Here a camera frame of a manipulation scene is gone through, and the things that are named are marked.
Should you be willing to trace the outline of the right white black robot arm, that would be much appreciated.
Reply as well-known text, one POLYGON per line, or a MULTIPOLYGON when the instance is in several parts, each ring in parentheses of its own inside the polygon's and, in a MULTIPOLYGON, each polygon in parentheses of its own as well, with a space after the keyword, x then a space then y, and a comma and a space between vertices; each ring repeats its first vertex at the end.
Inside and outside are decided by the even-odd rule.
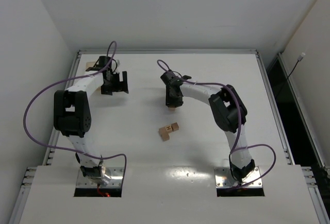
POLYGON ((232 176, 236 181, 242 182, 255 166, 245 137, 247 109, 233 86, 196 83, 191 82, 190 78, 189 76, 180 78, 172 71, 160 76, 166 86, 166 106, 181 107, 184 97, 209 105, 214 121, 227 137, 232 176))

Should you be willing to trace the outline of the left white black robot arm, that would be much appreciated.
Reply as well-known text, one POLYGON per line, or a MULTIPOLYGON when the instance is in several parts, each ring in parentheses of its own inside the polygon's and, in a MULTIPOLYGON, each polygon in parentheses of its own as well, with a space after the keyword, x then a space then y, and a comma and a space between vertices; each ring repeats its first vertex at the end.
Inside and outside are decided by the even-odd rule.
POLYGON ((92 125, 91 95, 128 93, 127 72, 119 72, 119 60, 100 56, 71 87, 54 94, 54 127, 66 136, 75 149, 82 175, 96 184, 107 184, 110 172, 88 132, 92 125))

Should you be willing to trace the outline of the transparent orange plastic container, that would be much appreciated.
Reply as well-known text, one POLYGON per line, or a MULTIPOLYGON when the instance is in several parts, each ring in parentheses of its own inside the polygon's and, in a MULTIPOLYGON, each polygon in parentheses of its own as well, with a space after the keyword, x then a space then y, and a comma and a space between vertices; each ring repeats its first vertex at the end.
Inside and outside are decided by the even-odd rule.
POLYGON ((86 63, 86 71, 88 71, 89 68, 94 67, 95 62, 87 62, 86 63))

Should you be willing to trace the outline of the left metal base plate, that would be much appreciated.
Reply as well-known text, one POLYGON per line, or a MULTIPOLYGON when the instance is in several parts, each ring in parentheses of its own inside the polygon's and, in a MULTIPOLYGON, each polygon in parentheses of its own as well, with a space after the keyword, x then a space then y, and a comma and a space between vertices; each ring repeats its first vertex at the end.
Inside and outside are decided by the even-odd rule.
MULTIPOLYGON (((123 181, 123 172, 123 167, 107 167, 105 172, 105 178, 100 183, 100 188, 121 188, 123 181)), ((97 184, 98 182, 96 180, 92 181, 87 177, 84 177, 81 170, 79 170, 76 180, 76 188, 97 188, 97 184)))

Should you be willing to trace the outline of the front left wooden block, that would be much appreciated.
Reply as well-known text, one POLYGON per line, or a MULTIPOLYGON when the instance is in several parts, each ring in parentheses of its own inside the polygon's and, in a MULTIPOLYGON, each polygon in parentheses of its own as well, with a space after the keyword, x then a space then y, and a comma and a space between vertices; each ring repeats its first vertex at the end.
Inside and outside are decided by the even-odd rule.
POLYGON ((163 142, 168 141, 170 139, 169 133, 165 127, 159 129, 159 135, 163 142))

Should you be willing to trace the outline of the wooden block letter H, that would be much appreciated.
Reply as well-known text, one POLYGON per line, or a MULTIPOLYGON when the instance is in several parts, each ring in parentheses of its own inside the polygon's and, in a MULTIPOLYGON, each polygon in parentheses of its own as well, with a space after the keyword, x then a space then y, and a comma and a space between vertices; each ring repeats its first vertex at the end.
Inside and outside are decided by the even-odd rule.
POLYGON ((165 130, 166 130, 167 133, 173 132, 173 128, 172 128, 171 125, 165 126, 165 130))

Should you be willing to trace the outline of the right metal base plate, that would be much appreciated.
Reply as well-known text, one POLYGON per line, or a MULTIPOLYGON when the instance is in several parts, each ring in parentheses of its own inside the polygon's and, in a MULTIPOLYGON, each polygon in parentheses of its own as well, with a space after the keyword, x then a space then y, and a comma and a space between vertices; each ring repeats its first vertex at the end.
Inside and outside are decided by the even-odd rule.
MULTIPOLYGON (((239 182, 232 177, 229 167, 215 167, 214 177, 217 189, 229 189, 239 185, 239 182)), ((255 167, 253 171, 248 173, 248 175, 242 179, 241 184, 243 188, 248 189, 262 188, 263 183, 259 167, 255 167)))

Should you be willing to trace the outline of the wooden cube beside H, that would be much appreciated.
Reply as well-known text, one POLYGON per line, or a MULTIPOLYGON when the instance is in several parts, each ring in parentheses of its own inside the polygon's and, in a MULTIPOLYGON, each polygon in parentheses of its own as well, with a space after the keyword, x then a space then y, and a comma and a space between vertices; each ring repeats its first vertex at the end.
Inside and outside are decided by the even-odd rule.
POLYGON ((173 131, 173 132, 179 130, 179 125, 178 125, 178 123, 172 123, 172 124, 171 124, 171 128, 172 128, 172 131, 173 131))

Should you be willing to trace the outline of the metal base plate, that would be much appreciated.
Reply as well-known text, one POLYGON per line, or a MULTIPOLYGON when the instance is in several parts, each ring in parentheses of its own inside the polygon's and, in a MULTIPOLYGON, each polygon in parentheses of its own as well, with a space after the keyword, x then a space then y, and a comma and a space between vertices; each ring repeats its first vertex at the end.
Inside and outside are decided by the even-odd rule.
MULTIPOLYGON (((229 167, 215 167, 214 177, 217 189, 229 189, 239 185, 239 182, 232 177, 229 167)), ((242 179, 241 184, 243 188, 248 189, 262 188, 263 183, 259 167, 255 167, 253 171, 248 173, 248 175, 242 179)))
MULTIPOLYGON (((100 188, 121 188, 123 181, 123 172, 123 167, 107 167, 105 172, 105 178, 100 183, 100 188)), ((84 177, 81 170, 79 170, 76 180, 76 188, 97 188, 97 184, 98 182, 96 180, 92 181, 87 177, 84 177)))

